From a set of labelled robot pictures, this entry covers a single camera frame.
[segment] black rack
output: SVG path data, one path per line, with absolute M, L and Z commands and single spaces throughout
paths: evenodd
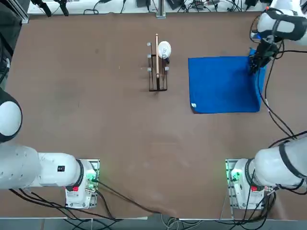
M 157 50 L 156 54 L 153 54 L 153 47 L 151 42 L 147 43 L 147 46 L 150 46 L 151 53 L 147 55 L 148 58 L 148 90 L 149 92 L 159 92 L 159 91 L 166 91 L 167 90 L 167 72 L 169 70 L 169 67 L 167 66 L 169 64 L 169 59 L 163 59 L 163 58 L 157 58 L 158 55 Z M 161 74 L 158 72 L 154 76 L 154 57 L 156 57 L 156 62 L 158 61 L 161 63 L 161 65 L 158 64 L 158 66 L 162 66 Z

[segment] blue cloth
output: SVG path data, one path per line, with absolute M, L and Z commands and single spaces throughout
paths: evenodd
M 258 112 L 261 105 L 258 72 L 250 76 L 248 71 L 248 56 L 189 58 L 189 94 L 193 111 L 207 114 Z M 259 71 L 262 91 L 265 68 Z

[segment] black cable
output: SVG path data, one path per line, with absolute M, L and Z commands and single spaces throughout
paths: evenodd
M 281 59 L 283 57 L 283 52 L 284 52 L 284 40 L 281 41 L 281 45 L 278 48 L 278 53 L 280 52 L 281 46 L 283 47 L 282 54 L 279 57 L 276 57 L 276 60 Z
M 254 179 L 254 175 L 255 175 L 255 170 L 253 171 L 253 174 L 251 176 L 251 182 L 250 182 L 250 185 L 249 185 L 249 191 L 248 191 L 248 200 L 246 202 L 246 208 L 245 208 L 245 212 L 244 212 L 244 216 L 243 216 L 243 220 L 245 219 L 245 216 L 246 216 L 246 212 L 248 211 L 248 203 L 249 203 L 249 197 L 250 197 L 250 191 L 251 191 L 251 184 L 253 182 L 253 179 Z
M 190 222 L 187 222 L 187 221 L 185 221 L 185 220 L 180 220 L 181 222 L 183 222 L 183 223 L 185 223 L 185 224 L 198 224 L 199 223 L 199 221 L 196 221 L 195 223 L 190 223 Z
M 37 205 L 40 205 L 40 206 L 50 207 L 50 208 L 57 208 L 57 207 L 53 207 L 53 206 L 51 206 L 51 205 L 46 205 L 46 204 L 44 204 L 44 203 L 39 203 L 39 202 L 37 202 L 37 201 L 28 199 L 28 198 L 22 196 L 21 194 L 19 194 L 18 192 L 16 192 L 15 190 L 13 190 L 13 189 L 9 189 L 9 190 L 10 190 L 12 193 L 14 193 L 16 196 L 18 196 L 18 197 L 20 197 L 21 199 L 23 199 L 23 200 L 25 200 L 25 201 L 28 201 L 28 202 L 30 202 L 30 203 L 37 204 Z M 101 217 L 101 218 L 106 218 L 106 219 L 112 220 L 112 219 L 110 219 L 109 217 L 105 217 L 105 216 L 102 216 L 102 215 L 99 215 L 99 214 L 96 214 L 96 213 L 93 213 L 93 212 L 84 211 L 84 210 L 82 210 L 82 209 L 77 209 L 77 208 L 72 208 L 72 207 L 65 207 L 65 206 L 59 206 L 58 208 L 75 210 L 75 211 L 78 211 L 78 212 L 83 212 L 83 213 L 90 214 L 90 215 L 93 215 L 93 216 L 97 216 L 97 217 Z
M 291 193 L 295 193 L 295 194 L 297 194 L 297 195 L 307 195 L 307 188 L 306 188 L 306 191 L 303 192 L 303 193 L 299 193 L 299 192 L 296 192 L 296 191 L 295 191 L 295 190 L 297 190 L 298 188 L 300 188 L 300 187 L 303 185 L 304 181 L 305 181 L 305 180 L 302 179 L 301 182 L 300 182 L 300 184 L 298 184 L 295 188 L 287 188 L 287 187 L 283 187 L 282 185 L 279 185 L 279 187 L 280 187 L 281 189 L 285 189 L 285 190 L 287 190 L 287 191 L 289 191 L 289 192 L 291 192 Z
M 248 37 L 249 37 L 249 39 L 250 39 L 253 43 L 258 43 L 258 44 L 260 43 L 260 41 L 255 41 L 254 39 L 252 39 L 252 38 L 250 37 L 250 33 L 251 33 L 252 30 L 253 30 L 253 25 L 254 25 L 254 23 L 256 22 L 256 20 L 257 20 L 258 18 L 260 18 L 260 16 L 261 16 L 264 12 L 266 12 L 266 11 L 264 10 L 264 11 L 262 11 L 258 16 L 256 16 L 256 17 L 254 18 L 252 24 L 250 25 Z
M 97 6 L 99 3 L 101 3 L 100 0 L 99 0 L 98 2 L 96 2 L 94 8 L 92 8 L 92 9 L 85 9 L 85 10 L 83 11 L 83 15 L 85 15 L 85 12 L 87 12 L 87 11 L 92 11 L 93 14 L 99 14 L 99 11 L 95 9 L 96 6 Z
M 215 4 L 213 0 L 211 0 L 211 1 L 212 1 L 212 4 L 213 4 L 213 6 L 214 6 L 215 11 L 217 12 L 217 6 L 218 6 L 218 5 Z
M 238 9 L 238 11 L 242 11 L 242 10 L 240 10 L 240 8 L 238 7 L 238 5 L 235 4 L 233 1 L 230 1 L 230 0 L 223 0 L 223 1 L 230 2 L 231 4 L 233 4 L 234 6 L 236 6 L 236 8 Z
M 22 189 L 19 189 L 19 191 L 21 191 L 23 195 L 25 195 L 26 197 L 28 197 L 28 198 L 30 198 L 30 199 L 32 199 L 32 200 L 37 200 L 37 201 L 41 201 L 41 202 L 46 202 L 46 203 L 48 203 L 48 204 L 50 204 L 50 205 L 52 205 L 52 206 L 54 206 L 54 204 L 57 205 L 57 206 L 61 206 L 61 205 L 59 205 L 59 204 L 57 204 L 57 203 L 54 203 L 54 204 L 53 204 L 53 203 L 51 203 L 51 202 L 49 202 L 49 201 L 43 199 L 42 197 L 40 197 L 40 196 L 37 195 L 36 193 L 32 193 L 32 194 L 35 195 L 35 196 L 37 196 L 39 199 L 37 199 L 37 198 L 35 198 L 35 197 L 32 197 L 32 196 L 28 195 L 28 194 L 25 193 Z M 64 211 L 62 211 L 60 208 L 56 207 L 56 209 L 57 209 L 58 211 L 60 211 L 61 213 L 63 213 L 65 216 L 67 216 L 69 219 L 73 219 L 73 218 L 71 218 L 69 215 L 67 215 Z M 79 220 L 80 223 L 79 223 L 78 225 L 74 225 L 73 223 L 71 223 L 71 222 L 69 222 L 69 221 L 67 221 L 67 220 L 65 220 L 65 219 L 63 219 L 63 220 L 66 221 L 66 222 L 68 222 L 68 223 L 70 223 L 71 225 L 73 225 L 73 226 L 74 226 L 73 229 L 78 228 L 78 229 L 81 229 L 81 230 L 85 230 L 84 228 L 81 228 L 80 225 L 81 225 L 82 223 L 84 223 L 84 222 L 87 222 L 88 220 L 81 220 L 81 219 L 77 218 L 70 210 L 67 210 L 67 211 L 69 211 L 69 212 L 75 217 L 76 220 Z
M 151 213 L 155 213 L 155 214 L 161 214 L 161 212 L 151 210 L 151 209 L 149 209 L 149 208 L 146 208 L 146 207 L 144 207 L 144 206 L 138 204 L 138 203 L 135 202 L 134 200 L 131 200 L 131 199 L 129 199 L 128 197 L 122 195 L 121 193 L 115 191 L 113 188 L 109 187 L 109 186 L 106 185 L 105 183 L 102 183 L 102 182 L 100 182 L 100 181 L 98 181 L 98 180 L 92 180 L 92 181 L 101 184 L 102 186 L 106 187 L 107 189 L 109 189 L 110 191 L 112 191 L 112 192 L 115 193 L 116 195 L 120 196 L 120 197 L 123 198 L 124 200 L 126 200 L 126 201 L 128 201 L 128 202 L 130 202 L 130 203 L 132 203 L 132 204 L 134 204 L 134 205 L 136 205 L 137 207 L 139 207 L 139 208 L 141 208 L 141 209 L 143 209 L 143 210 L 145 210 L 145 211 L 147 211 L 147 212 L 151 212 Z
M 260 70 L 258 70 L 258 75 L 257 75 L 257 88 L 258 88 L 258 93 L 260 95 L 260 98 L 263 102 L 263 104 L 268 108 L 268 110 L 289 130 L 289 132 L 292 134 L 292 136 L 294 135 L 293 131 L 291 130 L 291 128 L 269 107 L 269 105 L 266 103 L 266 101 L 264 100 L 262 93 L 260 91 L 260 86 L 259 86 L 259 78 L 260 78 Z
M 60 7 L 60 6 L 59 6 L 59 7 Z M 59 7 L 58 7 L 51 15 L 53 15 L 56 11 L 58 11 Z
M 125 3 L 126 3 L 126 0 L 123 0 L 123 7 L 121 8 L 121 11 L 120 11 L 120 13 L 123 13 L 123 10 L 124 10 L 124 6 L 125 6 Z
M 66 220 L 64 219 L 66 222 L 70 223 L 70 224 L 73 225 L 75 228 L 79 228 L 79 229 L 84 230 L 83 228 L 80 228 L 79 225 L 82 224 L 83 222 L 89 221 L 89 220 L 82 220 L 82 219 L 77 218 L 67 207 L 63 207 L 63 206 L 61 206 L 60 204 L 55 203 L 55 202 L 47 201 L 47 200 L 45 200 L 44 198 L 42 198 L 41 196 L 39 196 L 38 194 L 36 194 L 36 193 L 34 193 L 34 192 L 31 192 L 31 193 L 32 193 L 33 195 L 37 196 L 39 199 L 37 199 L 37 198 L 35 198 L 35 197 L 32 197 L 32 196 L 28 195 L 28 194 L 25 193 L 22 189 L 19 189 L 19 190 L 22 192 L 22 194 L 24 194 L 26 197 L 28 197 L 28 198 L 30 198 L 30 199 L 32 199 L 32 200 L 36 200 L 36 201 L 45 202 L 45 203 L 50 204 L 51 206 L 53 206 L 54 208 L 56 208 L 57 210 L 59 210 L 60 212 L 62 212 L 62 213 L 63 213 L 65 216 L 67 216 L 69 219 L 79 220 L 80 223 L 79 223 L 78 225 L 74 225 L 74 224 L 72 224 L 71 222 L 66 221 Z M 75 218 L 71 218 L 70 216 L 68 216 L 65 212 L 63 212 L 63 211 L 61 210 L 61 208 L 64 208 L 65 210 L 67 210 L 68 212 L 70 212 Z M 119 221 L 121 221 L 121 220 L 122 220 L 122 219 L 113 220 L 113 221 L 115 221 L 114 223 L 116 223 L 116 222 L 119 222 Z M 114 224 L 114 223 L 112 223 L 111 225 L 107 225 L 107 224 L 105 224 L 105 223 L 103 223 L 103 222 L 101 222 L 101 221 L 99 221 L 99 220 L 97 220 L 97 219 L 93 219 L 93 221 L 98 222 L 98 223 L 104 225 L 105 227 L 104 227 L 103 229 L 108 228 L 109 230 L 112 230 L 109 226 L 111 226 L 111 225 Z
M 68 217 L 68 218 L 70 218 L 70 219 L 76 219 L 76 220 L 79 220 L 79 221 L 83 221 L 83 220 L 77 218 L 77 217 L 73 214 L 73 212 L 71 212 L 70 210 L 67 210 L 67 211 L 68 211 L 69 213 L 71 213 L 71 215 L 74 217 L 74 218 L 71 218 L 69 215 L 67 215 L 64 211 L 62 211 L 62 210 L 59 208 L 59 207 L 61 207 L 61 205 L 58 204 L 58 203 L 49 202 L 49 201 L 43 199 L 42 197 L 40 197 L 39 195 L 37 195 L 36 193 L 31 192 L 33 195 L 35 195 L 35 196 L 37 196 L 37 197 L 39 198 L 39 199 L 37 199 L 37 198 L 35 198 L 35 197 L 33 197 L 33 196 L 28 195 L 28 194 L 27 194 L 26 192 L 24 192 L 24 190 L 22 190 L 21 188 L 19 189 L 19 191 L 20 191 L 24 196 L 26 196 L 27 198 L 30 198 L 30 199 L 32 199 L 32 200 L 45 202 L 45 203 L 50 204 L 51 206 L 54 206 L 54 205 L 58 206 L 57 210 L 60 211 L 61 213 L 63 213 L 66 217 Z
M 101 192 L 99 192 L 98 190 L 96 190 L 96 193 L 97 193 L 97 194 L 101 197 L 101 199 L 103 200 L 103 202 L 104 202 L 104 204 L 105 204 L 106 212 L 107 212 L 107 214 L 109 215 L 109 217 L 110 217 L 111 219 L 113 219 L 113 220 L 116 220 L 116 219 L 114 218 L 114 216 L 111 214 L 109 207 L 107 206 L 105 197 L 104 197 L 104 196 L 101 194 Z
M 77 229 L 80 225 L 82 225 L 84 222 L 89 222 L 90 221 L 90 219 L 87 219 L 87 220 L 84 220 L 84 221 L 82 221 L 82 222 L 80 222 L 79 224 L 77 224 L 77 226 L 75 226 L 75 227 L 73 227 L 73 229 L 72 230 L 75 230 L 75 229 Z
M 110 225 L 112 225 L 112 224 L 116 223 L 116 222 L 114 222 L 114 223 L 112 223 L 112 224 L 110 224 L 110 225 L 107 225 L 107 224 L 105 224 L 104 222 L 99 221 L 99 220 L 97 220 L 97 219 L 93 219 L 93 221 L 95 221 L 95 222 L 98 222 L 98 223 L 102 224 L 102 225 L 104 226 L 104 228 L 109 229 L 109 230 L 112 230 L 112 229 L 110 228 Z
M 271 78 L 271 73 L 272 73 L 272 70 L 273 70 L 273 66 L 274 66 L 274 63 L 275 63 L 275 60 L 276 60 L 276 56 L 274 57 L 274 59 L 273 59 L 273 61 L 272 61 L 272 65 L 271 65 L 271 69 L 270 69 L 270 72 L 269 72 L 269 75 L 268 75 L 268 79 L 267 79 L 267 82 L 266 82 L 266 84 L 265 84 L 265 88 L 264 88 L 264 100 L 265 100 L 265 102 L 267 102 L 267 88 L 268 88 L 268 84 L 269 84 L 269 80 L 270 80 L 270 78 Z M 283 129 L 283 127 L 281 127 L 278 123 L 277 123 L 277 121 L 274 119 L 274 117 L 272 116 L 272 113 L 271 113 L 271 109 L 268 109 L 268 112 L 269 112 L 269 115 L 270 115 L 270 117 L 271 117 L 271 119 L 272 119 L 272 121 L 277 125 L 277 127 L 281 130 L 281 131 L 283 131 L 287 136 L 292 136 L 292 135 L 294 135 L 294 133 L 293 133 L 293 131 L 290 129 L 290 128 L 288 128 L 287 126 L 287 129 L 289 130 L 289 132 L 290 132 L 290 134 L 287 132 L 287 131 L 285 131 L 284 129 Z
M 184 10 L 187 9 L 187 7 L 186 7 L 186 1 L 187 1 L 187 0 L 185 0 L 185 1 L 180 5 L 179 10 L 177 11 L 177 13 L 179 13 L 179 11 L 180 11 L 181 9 L 183 9 L 183 12 L 184 12 Z
M 292 52 L 292 53 L 307 53 L 307 51 L 302 51 L 302 50 L 284 50 L 284 51 L 278 52 L 278 54 L 283 54 L 283 53 L 288 53 L 288 52 Z
M 209 10 L 209 12 L 212 12 L 208 7 L 205 6 L 205 9 Z
M 113 222 L 112 224 L 109 224 L 108 226 L 106 226 L 106 227 L 104 227 L 104 228 L 101 228 L 101 229 L 97 229 L 97 230 L 104 230 L 104 229 L 108 229 L 108 228 L 110 228 L 113 224 L 116 224 L 117 222 L 120 222 L 120 221 L 122 221 L 122 219 L 120 219 L 120 220 L 118 220 L 118 221 L 116 221 L 116 222 Z
M 65 222 L 67 222 L 67 223 L 69 223 L 69 224 L 73 225 L 73 226 L 74 226 L 74 228 L 73 228 L 73 229 L 81 229 L 81 230 L 86 230 L 86 229 L 84 229 L 84 228 L 81 228 L 81 227 L 80 227 L 80 225 L 81 225 L 83 222 L 81 222 L 81 223 L 79 223 L 79 224 L 74 224 L 74 223 L 69 222 L 69 221 L 68 221 L 68 220 L 66 220 L 66 219 L 63 219 L 63 221 L 65 221 Z
M 305 131 L 303 131 L 303 132 L 300 132 L 300 133 L 297 133 L 297 134 L 295 134 L 295 135 L 292 135 L 291 137 L 285 137 L 285 138 L 279 139 L 279 140 L 273 142 L 268 148 L 271 148 L 271 147 L 273 147 L 274 145 L 276 145 L 276 144 L 278 144 L 278 143 L 280 143 L 280 142 L 286 141 L 286 140 L 288 140 L 288 139 L 297 138 L 297 137 L 299 137 L 299 136 L 301 136 L 301 135 L 304 135 L 304 134 L 307 134 L 307 130 L 305 130 Z
M 283 43 L 283 41 L 282 41 L 281 44 L 280 44 L 280 46 L 279 46 L 279 48 L 278 48 L 278 51 L 280 50 L 282 44 L 283 44 L 283 49 L 284 49 L 284 43 Z M 274 57 L 274 59 L 273 59 L 272 66 L 271 66 L 271 69 L 270 69 L 270 73 L 269 73 L 269 75 L 268 75 L 268 79 L 267 79 L 267 82 L 266 82 L 265 88 L 264 88 L 264 98 L 265 98 L 265 99 L 267 99 L 267 88 L 268 88 L 268 84 L 269 84 L 269 80 L 270 80 L 270 76 L 271 76 L 271 72 L 272 72 L 272 69 L 273 69 L 274 62 L 275 62 L 275 60 L 280 59 L 282 56 L 283 56 L 283 53 L 281 54 L 280 57 L 277 58 L 277 55 L 276 55 L 276 56 Z

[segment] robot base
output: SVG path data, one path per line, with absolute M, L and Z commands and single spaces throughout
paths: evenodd
M 98 183 L 91 180 L 99 180 L 100 160 L 79 159 L 83 165 L 83 179 L 79 187 L 74 187 L 72 191 L 65 188 L 66 206 L 72 208 L 88 209 L 96 207 Z
M 228 194 L 230 199 L 231 215 L 234 218 L 234 208 L 246 209 L 250 185 L 245 177 L 245 165 L 247 159 L 226 159 L 226 177 L 228 184 Z M 255 209 L 262 200 L 264 189 L 261 191 L 250 191 L 248 209 Z

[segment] floor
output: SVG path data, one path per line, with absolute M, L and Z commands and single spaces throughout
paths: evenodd
M 74 224 L 79 224 L 78 221 L 71 221 Z M 2 230 L 72 230 L 74 227 L 62 219 L 0 219 L 0 225 Z M 255 229 L 260 223 L 246 226 L 249 229 Z M 303 230 L 306 229 L 307 221 L 274 221 L 268 220 L 261 228 L 262 230 Z M 91 230 L 100 229 L 103 226 L 94 222 L 93 228 L 91 228 L 91 222 L 86 222 L 80 227 Z M 194 230 L 228 230 L 231 226 L 216 223 L 214 221 L 204 221 L 201 225 L 193 228 Z M 148 218 L 148 220 L 124 220 L 111 227 L 112 230 L 165 230 L 166 227 L 162 224 L 160 216 L 155 215 Z
M 5 38 L 8 40 L 10 45 L 14 48 L 17 42 L 17 38 L 20 31 L 20 25 L 16 17 L 10 13 L 5 7 L 0 4 L 0 31 L 3 33 Z M 256 228 L 259 223 L 248 226 L 249 228 Z M 0 226 L 2 230 L 72 230 L 73 226 L 69 225 L 67 222 L 64 222 L 62 219 L 0 219 Z M 91 222 L 86 222 L 82 225 L 84 229 L 98 229 L 102 228 L 102 226 L 96 222 L 93 223 L 93 227 L 91 228 Z M 307 221 L 274 221 L 268 220 L 264 226 L 263 230 L 274 230 L 274 229 L 293 229 L 293 230 L 302 230 L 306 229 Z M 195 230 L 227 230 L 230 227 L 228 225 L 223 225 L 216 223 L 214 221 L 204 221 L 198 227 L 195 227 Z M 148 218 L 148 220 L 124 220 L 120 223 L 114 225 L 111 229 L 119 230 L 138 230 L 138 229 L 147 229 L 147 230 L 164 230 L 165 226 L 163 226 L 161 222 L 160 215 L 153 215 Z

